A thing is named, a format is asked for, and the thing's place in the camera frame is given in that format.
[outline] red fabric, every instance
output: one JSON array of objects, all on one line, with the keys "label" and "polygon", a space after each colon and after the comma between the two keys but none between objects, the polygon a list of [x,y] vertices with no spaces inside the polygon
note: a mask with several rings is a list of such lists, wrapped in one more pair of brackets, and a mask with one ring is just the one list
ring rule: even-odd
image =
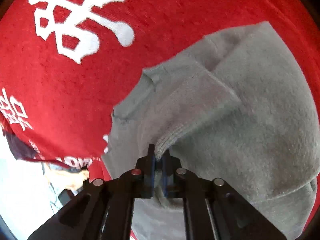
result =
[{"label": "red fabric", "polygon": [[[268,20],[294,54],[320,113],[320,33],[299,0],[124,0],[93,6],[93,13],[129,24],[134,41],[124,47],[112,31],[87,19],[77,26],[97,34],[100,46],[81,64],[57,53],[56,33],[46,41],[36,35],[34,12],[47,5],[15,0],[1,20],[0,86],[23,104],[25,120],[33,128],[23,131],[13,123],[14,133],[26,143],[32,141],[44,159],[80,166],[90,159],[91,179],[110,178],[99,159],[107,146],[102,136],[111,129],[113,106],[132,90],[142,68],[224,28]],[[70,14],[57,7],[53,17],[64,23]],[[48,25],[44,18],[40,23]],[[62,37],[68,48],[78,42]]]},{"label": "red fabric", "polygon": [[136,238],[136,236],[134,235],[134,232],[133,232],[132,230],[131,230],[130,236],[133,237],[134,240],[137,240],[137,238]]},{"label": "red fabric", "polygon": [[3,114],[0,113],[0,123],[1,123],[1,128],[6,130],[9,133],[13,133],[10,124],[8,123],[7,119],[3,116]]}]

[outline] white floor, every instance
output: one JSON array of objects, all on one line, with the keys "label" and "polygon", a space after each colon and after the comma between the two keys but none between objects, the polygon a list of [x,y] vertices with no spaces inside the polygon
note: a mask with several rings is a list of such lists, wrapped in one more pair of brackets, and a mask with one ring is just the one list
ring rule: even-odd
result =
[{"label": "white floor", "polygon": [[41,164],[16,161],[0,134],[0,214],[18,240],[53,215],[48,194]]}]

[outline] metal screw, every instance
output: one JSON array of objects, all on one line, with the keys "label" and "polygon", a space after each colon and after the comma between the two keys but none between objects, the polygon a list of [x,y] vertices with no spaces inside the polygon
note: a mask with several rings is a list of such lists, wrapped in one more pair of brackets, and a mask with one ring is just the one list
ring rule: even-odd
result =
[{"label": "metal screw", "polygon": [[140,174],[141,174],[141,170],[140,170],[140,169],[133,169],[133,170],[131,171],[131,174],[132,174],[132,175],[135,175],[135,176],[140,175]]},{"label": "metal screw", "polygon": [[223,179],[220,179],[220,178],[217,178],[217,179],[214,180],[214,183],[215,183],[215,185],[217,185],[217,186],[223,186],[224,180],[223,180]]},{"label": "metal screw", "polygon": [[93,181],[93,185],[95,185],[96,187],[99,187],[103,184],[103,180],[102,179],[95,179]]},{"label": "metal screw", "polygon": [[177,169],[177,173],[178,173],[179,175],[184,175],[184,174],[187,173],[187,170],[184,169],[184,168],[178,168],[178,169]]}]

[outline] black bracket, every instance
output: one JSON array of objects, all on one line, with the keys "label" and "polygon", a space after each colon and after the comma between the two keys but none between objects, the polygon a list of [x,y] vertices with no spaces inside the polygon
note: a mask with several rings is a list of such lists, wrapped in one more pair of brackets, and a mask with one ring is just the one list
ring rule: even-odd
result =
[{"label": "black bracket", "polygon": [[88,184],[28,240],[129,240],[134,199],[153,197],[156,168],[164,196],[183,199],[187,240],[286,240],[226,181],[198,178],[168,150],[156,163],[154,150],[118,179]]}]

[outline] gray hoodie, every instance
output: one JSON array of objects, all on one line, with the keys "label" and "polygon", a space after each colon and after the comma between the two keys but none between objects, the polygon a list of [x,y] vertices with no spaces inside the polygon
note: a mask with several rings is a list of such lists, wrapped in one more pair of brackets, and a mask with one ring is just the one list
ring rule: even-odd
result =
[{"label": "gray hoodie", "polygon": [[[268,22],[205,36],[143,70],[115,106],[108,152],[112,178],[156,145],[199,177],[221,177],[288,239],[303,230],[316,196],[319,122],[304,75]],[[138,240],[185,239],[181,200],[155,189],[136,200]]]}]

